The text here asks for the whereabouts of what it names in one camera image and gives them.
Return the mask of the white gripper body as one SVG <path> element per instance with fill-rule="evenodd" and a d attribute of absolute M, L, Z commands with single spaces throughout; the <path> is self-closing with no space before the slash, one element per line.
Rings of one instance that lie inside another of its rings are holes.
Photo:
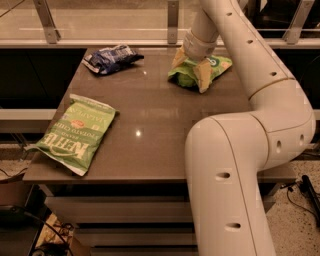
<path fill-rule="evenodd" d="M 194 60 L 202 61 L 209 57 L 216 47 L 216 42 L 203 42 L 198 39 L 191 30 L 188 30 L 183 39 L 185 55 Z"/>

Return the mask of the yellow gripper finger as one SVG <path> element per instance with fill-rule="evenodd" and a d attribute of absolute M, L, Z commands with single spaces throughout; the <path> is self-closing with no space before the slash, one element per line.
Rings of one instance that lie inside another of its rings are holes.
<path fill-rule="evenodd" d="M 176 51 L 176 54 L 175 54 L 175 56 L 173 58 L 171 67 L 172 68 L 176 68 L 176 67 L 180 66 L 187 58 L 188 58 L 188 56 L 185 54 L 184 47 L 181 46 Z"/>
<path fill-rule="evenodd" d="M 203 61 L 199 62 L 193 68 L 193 71 L 197 78 L 199 92 L 204 93 L 211 84 L 212 69 L 209 60 L 204 59 Z"/>

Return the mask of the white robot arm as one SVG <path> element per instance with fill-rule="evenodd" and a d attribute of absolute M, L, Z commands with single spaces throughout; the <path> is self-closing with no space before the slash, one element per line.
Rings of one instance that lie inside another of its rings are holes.
<path fill-rule="evenodd" d="M 252 108 L 197 122 L 185 144 L 185 169 L 199 256 L 276 256 L 257 174 L 301 154 L 315 132 L 311 104 L 290 70 L 243 14 L 237 0 L 199 0 L 176 53 L 199 77 L 223 40 Z"/>

